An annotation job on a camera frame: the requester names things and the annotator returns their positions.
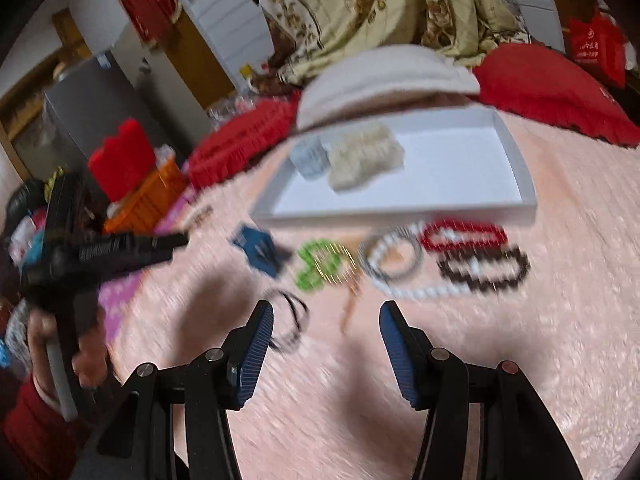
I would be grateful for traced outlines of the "red sleeve forearm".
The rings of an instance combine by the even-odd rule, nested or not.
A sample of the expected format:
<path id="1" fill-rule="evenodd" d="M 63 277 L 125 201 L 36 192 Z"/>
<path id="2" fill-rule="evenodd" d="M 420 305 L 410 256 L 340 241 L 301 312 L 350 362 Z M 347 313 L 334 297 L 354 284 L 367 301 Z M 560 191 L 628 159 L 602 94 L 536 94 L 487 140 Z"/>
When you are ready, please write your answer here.
<path id="1" fill-rule="evenodd" d="M 87 427 L 66 422 L 30 379 L 1 371 L 2 479 L 69 479 L 87 438 Z"/>

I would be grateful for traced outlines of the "left hand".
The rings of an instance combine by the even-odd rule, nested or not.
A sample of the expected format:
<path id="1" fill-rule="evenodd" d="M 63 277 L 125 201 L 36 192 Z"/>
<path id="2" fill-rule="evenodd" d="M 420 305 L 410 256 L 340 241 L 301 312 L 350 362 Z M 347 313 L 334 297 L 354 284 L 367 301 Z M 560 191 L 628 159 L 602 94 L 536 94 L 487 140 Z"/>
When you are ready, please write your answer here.
<path id="1" fill-rule="evenodd" d="M 32 310 L 27 325 L 27 340 L 32 358 L 32 381 L 43 399 L 58 400 L 47 356 L 47 342 L 58 331 L 52 315 Z M 105 342 L 104 311 L 96 311 L 96 324 L 79 337 L 79 350 L 72 359 L 79 383 L 85 388 L 96 388 L 107 376 L 107 348 Z"/>

